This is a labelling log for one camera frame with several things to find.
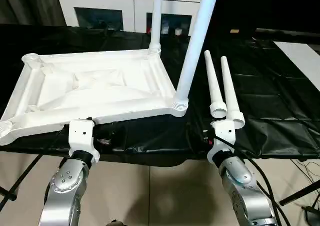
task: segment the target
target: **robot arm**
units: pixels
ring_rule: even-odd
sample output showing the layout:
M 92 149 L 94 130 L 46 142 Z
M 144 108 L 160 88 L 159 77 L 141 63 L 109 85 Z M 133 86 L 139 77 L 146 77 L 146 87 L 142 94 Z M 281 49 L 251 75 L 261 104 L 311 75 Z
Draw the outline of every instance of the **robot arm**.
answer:
M 74 120 L 69 125 L 71 156 L 53 175 L 40 226 L 78 225 L 80 201 L 85 193 L 89 169 L 97 163 L 100 154 L 94 148 L 91 120 Z
M 216 121 L 212 126 L 217 136 L 234 144 L 236 134 L 232 120 Z M 219 169 L 222 184 L 231 198 L 239 225 L 277 226 L 269 200 L 257 186 L 255 175 L 233 152 L 234 149 L 214 139 L 207 158 Z

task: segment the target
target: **table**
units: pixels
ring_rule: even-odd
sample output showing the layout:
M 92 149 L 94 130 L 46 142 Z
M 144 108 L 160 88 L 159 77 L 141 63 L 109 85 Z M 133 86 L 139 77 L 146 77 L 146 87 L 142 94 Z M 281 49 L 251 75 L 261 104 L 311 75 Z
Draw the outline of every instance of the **table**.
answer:
M 26 53 L 58 54 L 90 51 L 146 49 L 148 35 L 103 29 L 1 25 L 2 97 L 4 111 L 23 68 Z M 176 87 L 188 46 L 188 38 L 162 37 L 161 59 Z M 320 158 L 320 92 L 271 41 L 211 39 L 210 50 L 222 83 L 220 57 L 227 56 L 246 125 L 237 130 L 236 144 L 252 158 Z M 94 144 L 101 160 L 152 166 L 174 166 L 187 159 L 204 159 L 210 149 L 204 140 L 209 129 L 210 96 L 203 53 L 182 118 L 163 115 L 98 125 Z M 19 138 L 0 150 L 67 156 L 68 134 L 62 132 Z

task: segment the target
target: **dark wall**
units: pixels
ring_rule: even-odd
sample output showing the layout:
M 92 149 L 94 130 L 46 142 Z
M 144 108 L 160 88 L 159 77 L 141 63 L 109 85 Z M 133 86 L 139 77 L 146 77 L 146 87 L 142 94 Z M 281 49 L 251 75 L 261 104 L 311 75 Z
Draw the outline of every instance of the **dark wall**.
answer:
M 320 33 L 320 0 L 217 0 L 209 31 L 256 28 Z

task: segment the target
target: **cabinet door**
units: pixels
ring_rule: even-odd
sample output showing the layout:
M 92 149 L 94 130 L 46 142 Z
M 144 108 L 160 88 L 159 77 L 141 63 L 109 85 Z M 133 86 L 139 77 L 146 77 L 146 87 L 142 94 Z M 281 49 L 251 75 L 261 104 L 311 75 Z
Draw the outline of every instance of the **cabinet door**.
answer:
M 185 34 L 191 35 L 200 3 L 162 1 L 161 32 L 167 28 L 181 28 Z M 147 33 L 152 22 L 153 0 L 134 0 L 135 32 Z
M 134 0 L 59 0 L 67 26 L 135 31 Z

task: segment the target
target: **white cabinet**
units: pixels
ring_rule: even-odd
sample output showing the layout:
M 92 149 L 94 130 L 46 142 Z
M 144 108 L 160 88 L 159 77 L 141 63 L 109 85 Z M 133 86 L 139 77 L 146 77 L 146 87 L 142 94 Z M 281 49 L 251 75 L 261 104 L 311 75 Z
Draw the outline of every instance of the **white cabinet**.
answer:
M 67 26 L 146 33 L 153 0 L 59 0 Z M 163 0 L 162 25 L 191 35 L 201 0 Z
M 67 26 L 110 26 L 114 30 L 135 32 L 134 0 L 59 1 Z
M 163 25 L 182 28 L 190 36 L 199 9 L 199 3 L 162 1 L 162 30 Z M 134 0 L 135 32 L 147 33 L 151 26 L 153 0 Z

